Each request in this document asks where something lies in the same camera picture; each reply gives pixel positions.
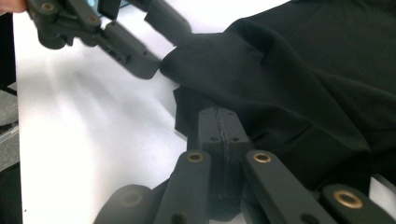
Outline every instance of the white table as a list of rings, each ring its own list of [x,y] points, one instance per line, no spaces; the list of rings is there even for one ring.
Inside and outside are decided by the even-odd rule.
[[[222,32],[238,18],[284,2],[168,1],[195,33]],[[119,21],[163,58],[173,47],[144,16],[126,7]],[[177,84],[159,72],[138,79],[78,40],[72,48],[46,49],[26,13],[14,21],[23,223],[93,223],[116,189],[154,188],[168,178],[186,149],[174,131]]]

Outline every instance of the black garment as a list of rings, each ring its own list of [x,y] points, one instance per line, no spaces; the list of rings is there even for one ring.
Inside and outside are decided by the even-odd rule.
[[[12,14],[0,16],[0,85],[16,81]]]
[[[22,224],[19,163],[0,172],[0,223]]]
[[[198,112],[222,106],[309,189],[396,183],[395,15],[384,1],[306,0],[193,35],[161,66],[181,84],[177,130],[195,136]]]

